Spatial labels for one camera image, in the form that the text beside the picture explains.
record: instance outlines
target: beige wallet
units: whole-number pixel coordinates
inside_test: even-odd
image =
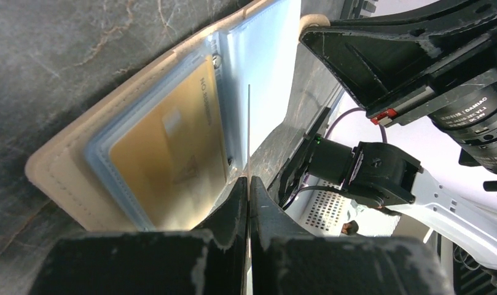
[[[87,230],[136,231],[137,228],[89,167],[84,158],[84,148],[113,117],[149,90],[190,51],[196,49],[205,37],[241,22],[270,2],[251,2],[195,33],[136,73],[35,152],[26,164],[29,180]],[[307,26],[324,25],[327,22],[327,18],[322,15],[309,15],[302,18],[300,31]],[[200,219],[210,210],[208,205],[186,208],[187,211],[182,214],[200,216]],[[200,220],[191,220],[181,228],[170,229],[190,229],[198,222]]]

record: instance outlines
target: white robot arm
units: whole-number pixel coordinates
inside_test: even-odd
[[[350,149],[318,138],[308,172],[340,185],[326,191],[419,220],[466,250],[497,286],[497,219],[446,189],[398,147],[360,143]]]
[[[481,266],[497,270],[497,219],[446,189],[427,170],[417,173],[414,203],[388,206],[409,215],[466,250]]]

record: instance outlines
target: wallet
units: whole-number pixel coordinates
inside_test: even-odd
[[[34,153],[29,180],[87,230],[193,228],[284,120],[300,26],[300,1],[275,0],[201,30]]]

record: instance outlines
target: gray marble table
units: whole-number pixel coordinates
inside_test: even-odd
[[[0,294],[23,294],[49,249],[84,230],[24,175],[28,157],[179,41],[248,0],[0,0]],[[344,1],[303,1],[340,16]],[[301,45],[286,118],[252,158],[275,176],[337,85]]]

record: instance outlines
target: gold credit card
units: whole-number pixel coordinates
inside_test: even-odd
[[[111,162],[159,230],[196,226],[227,179],[211,60],[208,56],[109,152]]]

